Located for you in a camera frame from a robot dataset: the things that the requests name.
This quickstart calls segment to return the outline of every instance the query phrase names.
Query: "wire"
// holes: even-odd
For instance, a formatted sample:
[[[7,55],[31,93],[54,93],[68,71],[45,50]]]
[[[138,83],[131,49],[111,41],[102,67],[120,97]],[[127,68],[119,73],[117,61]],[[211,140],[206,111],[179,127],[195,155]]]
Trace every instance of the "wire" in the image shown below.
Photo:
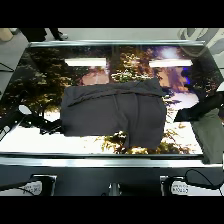
[[[25,191],[25,192],[31,194],[32,196],[36,196],[36,195],[35,195],[34,193],[32,193],[31,191],[28,191],[28,190],[23,189],[23,188],[20,188],[20,187],[17,187],[17,188],[14,188],[14,189],[19,189],[19,190],[22,190],[22,191]]]
[[[185,173],[185,175],[184,175],[184,177],[185,177],[185,179],[186,179],[186,182],[188,182],[188,183],[190,183],[189,181],[188,181],[188,178],[187,178],[187,174],[188,174],[188,172],[190,172],[190,171],[195,171],[195,172],[197,172],[197,173],[199,173],[201,176],[203,176],[213,187],[215,187],[215,185],[203,174],[203,173],[201,173],[200,171],[198,171],[198,170],[195,170],[195,169],[190,169],[190,170],[187,170],[186,171],[186,173]],[[221,196],[223,196],[223,194],[222,194],[222,191],[221,191],[221,189],[220,189],[220,187],[219,187],[219,192],[220,192],[220,194],[221,194]]]

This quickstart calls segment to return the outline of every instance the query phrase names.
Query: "cable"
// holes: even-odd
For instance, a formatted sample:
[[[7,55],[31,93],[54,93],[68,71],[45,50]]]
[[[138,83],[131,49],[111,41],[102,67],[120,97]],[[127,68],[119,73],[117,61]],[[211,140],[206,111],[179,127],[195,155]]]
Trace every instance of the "cable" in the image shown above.
[[[28,191],[28,190],[23,189],[23,188],[20,188],[20,187],[17,187],[17,188],[14,188],[14,189],[19,189],[19,190],[22,190],[22,191],[25,191],[25,192],[31,194],[32,196],[36,196],[36,195],[35,195],[34,193],[32,193],[31,191]]]
[[[199,173],[201,176],[203,176],[213,187],[215,187],[215,185],[203,174],[203,173],[201,173],[200,171],[198,171],[198,170],[195,170],[195,169],[190,169],[190,170],[187,170],[186,171],[186,173],[185,173],[185,175],[184,175],[184,178],[185,178],[185,180],[186,180],[186,182],[188,182],[188,183],[190,183],[189,181],[188,181],[188,178],[187,178],[187,174],[188,174],[188,172],[190,172],[190,171],[195,171],[195,172],[197,172],[197,173]],[[223,196],[223,194],[222,194],[222,191],[221,191],[221,189],[220,189],[220,187],[219,187],[219,192],[220,192],[220,194],[221,194],[221,196]]]

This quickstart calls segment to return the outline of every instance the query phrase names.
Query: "gray cloth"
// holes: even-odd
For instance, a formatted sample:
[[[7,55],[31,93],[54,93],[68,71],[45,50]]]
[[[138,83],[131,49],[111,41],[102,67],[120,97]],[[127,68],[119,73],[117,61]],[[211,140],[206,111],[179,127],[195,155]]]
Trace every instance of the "gray cloth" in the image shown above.
[[[166,120],[164,95],[157,78],[68,87],[61,104],[64,135],[102,136],[126,131],[124,147],[156,149]]]
[[[224,128],[218,113],[219,109],[214,109],[199,121],[191,122],[196,140],[204,154],[203,162],[206,164],[223,162]]]

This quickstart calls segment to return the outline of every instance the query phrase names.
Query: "glossy table surface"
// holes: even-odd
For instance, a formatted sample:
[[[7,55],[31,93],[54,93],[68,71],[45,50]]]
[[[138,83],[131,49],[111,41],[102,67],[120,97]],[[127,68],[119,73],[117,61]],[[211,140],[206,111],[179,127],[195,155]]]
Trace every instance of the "glossy table surface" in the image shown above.
[[[69,66],[66,59],[106,59],[105,66]],[[191,67],[151,68],[149,62],[163,59],[187,59]],[[183,71],[190,71],[188,78]],[[0,116],[14,106],[19,94],[29,95],[24,104],[40,112],[41,106],[51,102],[44,111],[46,119],[60,116],[60,101],[64,89],[75,85],[94,85],[135,81],[145,77],[159,77],[166,90],[167,121],[164,138],[156,151],[132,148],[123,152],[113,138],[86,136],[66,138],[62,134],[40,135],[28,124],[17,127],[0,143],[2,152],[63,153],[63,154],[201,154],[191,125],[173,123],[179,109],[198,102],[196,94],[184,84],[193,83],[213,94],[223,81],[213,57],[201,42],[188,41],[86,41],[31,43],[24,50],[18,66],[0,101]]]

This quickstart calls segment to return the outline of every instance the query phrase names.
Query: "floor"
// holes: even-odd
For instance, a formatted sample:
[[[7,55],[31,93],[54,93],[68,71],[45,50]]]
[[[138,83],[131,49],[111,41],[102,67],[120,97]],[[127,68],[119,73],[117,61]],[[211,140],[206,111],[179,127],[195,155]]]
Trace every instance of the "floor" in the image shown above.
[[[176,40],[180,28],[59,28],[67,33],[68,40]],[[53,41],[49,29],[46,29],[46,41]],[[0,41],[0,62],[15,69],[28,42],[22,33],[18,33],[9,42]],[[3,93],[12,73],[1,72],[0,91]]]

